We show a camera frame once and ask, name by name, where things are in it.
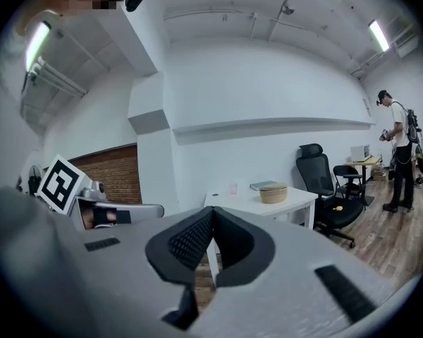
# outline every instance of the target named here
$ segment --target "black office chair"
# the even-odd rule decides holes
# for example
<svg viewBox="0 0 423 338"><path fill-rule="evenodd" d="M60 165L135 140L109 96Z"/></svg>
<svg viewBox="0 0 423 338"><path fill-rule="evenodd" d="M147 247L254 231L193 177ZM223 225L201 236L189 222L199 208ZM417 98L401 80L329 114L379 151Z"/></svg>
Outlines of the black office chair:
<svg viewBox="0 0 423 338"><path fill-rule="evenodd" d="M362 184L362 176L358 171L349 165L336 165L333 167L333 174L336 177L336 192L343 195L343 198L349 199L350 197L362 198L362 202L365 198L365 185ZM348 179L348 182L341 185L338 181L338 177ZM354 179L359 180L359 184L355 184Z"/></svg>
<svg viewBox="0 0 423 338"><path fill-rule="evenodd" d="M363 204L360 200L349 200L336 197L331 171L329 170L329 160L323 154L323 148L319 144L301 145L302 155L296 159L302 178L307 190L318 194L315 203L315 224L320 228L320 232L327 237L335 235L350 241L350 247L355 246L355 239L340 232L338 229L346 227L361 214ZM334 210L341 206L341 211Z"/></svg>

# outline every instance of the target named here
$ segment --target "chair headrest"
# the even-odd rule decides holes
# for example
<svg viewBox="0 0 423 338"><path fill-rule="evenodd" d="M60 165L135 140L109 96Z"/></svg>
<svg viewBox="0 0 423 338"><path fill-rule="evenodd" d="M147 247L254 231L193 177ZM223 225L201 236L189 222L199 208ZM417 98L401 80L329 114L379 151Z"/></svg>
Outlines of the chair headrest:
<svg viewBox="0 0 423 338"><path fill-rule="evenodd" d="M301 145L301 158L313 158L323 153L323 148L317 143Z"/></svg>

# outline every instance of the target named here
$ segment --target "black shoe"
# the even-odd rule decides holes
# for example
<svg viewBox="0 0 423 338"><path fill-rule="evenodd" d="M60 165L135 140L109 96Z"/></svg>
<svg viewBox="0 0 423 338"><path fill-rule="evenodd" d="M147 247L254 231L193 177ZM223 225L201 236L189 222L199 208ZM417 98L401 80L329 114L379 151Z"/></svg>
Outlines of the black shoe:
<svg viewBox="0 0 423 338"><path fill-rule="evenodd" d="M382 206L382 210L383 211L390 211L392 213L396 213L398 211L398 208L392 208L392 206L390 205L390 203L385 203Z"/></svg>
<svg viewBox="0 0 423 338"><path fill-rule="evenodd" d="M407 204L403 200L398 203L399 206L404 206L405 208L411 210L413 209L412 204Z"/></svg>

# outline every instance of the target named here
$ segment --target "white table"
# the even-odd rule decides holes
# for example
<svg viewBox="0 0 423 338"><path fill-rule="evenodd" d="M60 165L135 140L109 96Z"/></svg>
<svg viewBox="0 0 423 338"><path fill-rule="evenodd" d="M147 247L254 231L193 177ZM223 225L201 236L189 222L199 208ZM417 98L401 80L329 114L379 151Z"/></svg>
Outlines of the white table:
<svg viewBox="0 0 423 338"><path fill-rule="evenodd" d="M215 194L210 192L205 198L204 206L220 206L237 211L246 211L260 215L263 218L284 220L286 222L290 220L290 214L292 212L305 209L304 226L313 229L315 200L318 198L318 195L293 187L288 187L287 190L287 199L275 204L263 204L259 192L252 189L238 192L238 194ZM213 282L215 282L219 269L214 239L211 240L207 248L207 257L209 259L211 276L213 277Z"/></svg>

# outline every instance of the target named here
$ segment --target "fluorescent light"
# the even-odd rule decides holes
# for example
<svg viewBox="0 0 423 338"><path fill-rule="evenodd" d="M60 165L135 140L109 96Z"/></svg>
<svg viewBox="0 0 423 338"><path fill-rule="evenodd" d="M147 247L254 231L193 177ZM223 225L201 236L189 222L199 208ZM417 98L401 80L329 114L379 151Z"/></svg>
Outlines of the fluorescent light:
<svg viewBox="0 0 423 338"><path fill-rule="evenodd" d="M379 45L381 45L382 51L387 51L388 42L381 28L379 27L378 22L373 20L373 22L369 25L369 28L372 30L374 36L377 38Z"/></svg>
<svg viewBox="0 0 423 338"><path fill-rule="evenodd" d="M39 23L36 29L36 32L33 35L31 42L27 48L27 56L26 56L27 71L30 71L31 65L33 65L33 62L35 61L36 54L39 51L39 48L41 47L45 38L49 34L49 31L50 31L50 27L47 24Z"/></svg>

